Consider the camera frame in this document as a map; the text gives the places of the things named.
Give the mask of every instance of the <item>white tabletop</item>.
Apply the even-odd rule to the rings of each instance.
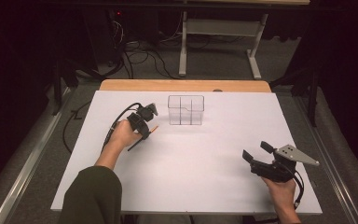
[[[169,95],[203,95],[202,125],[170,125]],[[158,128],[133,150],[123,150],[117,161],[123,212],[274,213],[266,185],[241,155],[245,149],[256,160],[271,163],[261,141],[274,147],[295,145],[276,95],[193,91],[96,91],[52,210],[62,209],[77,173],[97,160],[110,125],[132,103],[155,103],[159,115],[148,126]],[[321,214],[304,166],[296,168],[305,182],[297,212]]]

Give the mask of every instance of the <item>hand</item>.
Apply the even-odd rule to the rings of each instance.
[[[294,208],[296,182],[291,179],[285,183],[276,183],[261,177],[267,184],[275,211],[281,223],[301,223]]]
[[[136,140],[142,138],[140,133],[135,133],[126,119],[116,124],[115,130],[110,136],[109,142],[104,146],[103,152],[95,162],[96,166],[105,166],[109,169],[115,168],[118,156],[124,147],[132,145]]]
[[[123,119],[122,121],[118,121],[110,136],[109,142],[106,146],[115,144],[116,146],[128,147],[132,145],[135,141],[142,138],[140,133],[135,133],[130,125],[130,122],[127,119]]]

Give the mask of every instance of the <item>black cable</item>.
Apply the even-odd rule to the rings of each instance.
[[[131,75],[129,75],[129,78],[130,79],[133,79],[133,68],[132,68],[132,63],[130,61],[130,57],[129,55],[127,54],[127,52],[124,50],[124,55],[126,55],[126,58],[127,58],[127,61],[129,62],[130,64],[130,69],[131,69]]]
[[[79,107],[77,110],[72,110],[72,111],[71,111],[71,112],[72,112],[71,117],[69,117],[69,119],[68,119],[68,120],[66,121],[66,123],[65,123],[65,126],[63,126],[63,130],[62,130],[62,141],[63,141],[63,144],[65,145],[66,150],[67,150],[70,154],[72,154],[72,151],[71,151],[71,149],[68,147],[68,144],[66,143],[66,140],[65,140],[66,128],[68,127],[69,121],[71,121],[71,119],[72,119],[73,117],[75,117],[74,119],[81,119],[81,118],[78,118],[78,117],[77,117],[78,112],[79,112],[83,107],[85,107],[86,105],[89,105],[90,103],[91,103],[91,101],[88,101],[88,102],[86,102],[85,104],[83,104],[81,107]]]
[[[161,55],[159,55],[158,52],[156,52],[156,51],[153,50],[153,49],[147,49],[147,51],[152,51],[152,52],[154,52],[154,53],[158,56],[158,58],[162,61],[162,67],[163,67],[164,71],[167,73],[168,77],[170,77],[170,78],[172,78],[172,79],[181,79],[181,78],[179,78],[179,77],[173,77],[173,76],[171,75],[171,73],[167,70],[167,67],[166,67],[166,65],[165,65],[164,60],[162,59]]]

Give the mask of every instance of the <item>transparent container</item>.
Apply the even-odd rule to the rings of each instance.
[[[170,95],[168,110],[171,125],[201,125],[204,97],[201,95]]]

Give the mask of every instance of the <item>wire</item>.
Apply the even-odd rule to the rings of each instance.
[[[130,69],[131,69],[131,73],[129,73],[129,79],[133,79],[133,68],[132,68],[132,63],[131,63],[131,61],[130,61],[130,57],[129,57],[129,55],[127,54],[127,52],[124,50],[124,55],[126,56],[126,58],[127,58],[127,61],[129,62],[129,64],[130,64]]]
[[[178,25],[176,26],[176,30],[175,30],[175,32],[173,33],[173,35],[171,35],[171,36],[168,37],[167,39],[160,40],[160,41],[159,41],[160,43],[166,42],[166,41],[170,41],[170,40],[172,40],[172,39],[176,39],[177,37],[182,36],[182,35],[177,35],[177,36],[175,36],[175,35],[178,33],[178,31],[179,31],[182,18],[183,18],[183,13],[180,14],[179,22],[178,22]]]
[[[140,64],[140,63],[144,63],[147,61],[147,59],[150,57],[154,60],[154,65],[155,65],[155,68],[156,68],[156,71],[164,76],[164,77],[168,77],[168,78],[172,78],[172,79],[181,79],[179,77],[173,77],[171,75],[171,73],[167,70],[167,67],[166,67],[166,63],[165,61],[162,59],[161,55],[159,55],[159,53],[157,51],[155,51],[154,49],[143,49],[141,44],[138,42],[138,46],[129,50],[127,49],[126,50],[127,52],[131,52],[130,55],[127,55],[128,56],[128,61],[130,64]],[[134,55],[136,54],[144,54],[145,57],[140,61],[140,62],[131,62],[130,58],[133,57]],[[158,59],[162,62],[162,68],[164,70],[164,73],[162,73],[159,69],[158,69]]]
[[[78,112],[79,112],[83,107],[85,107],[86,105],[89,105],[90,103],[91,103],[91,101],[88,101],[88,102],[86,102],[85,104],[83,104],[81,107],[79,107],[77,110],[71,110],[72,115],[71,115],[71,117],[69,117],[69,119],[66,121],[65,125],[63,126],[63,130],[62,130],[62,141],[63,141],[63,144],[65,145],[66,150],[67,150],[70,154],[72,154],[72,150],[68,147],[68,144],[66,143],[66,140],[65,140],[66,128],[68,127],[68,124],[69,124],[69,122],[71,121],[71,119],[72,119],[73,117],[75,117],[74,119],[81,119],[81,118],[78,118],[78,117],[77,117]]]

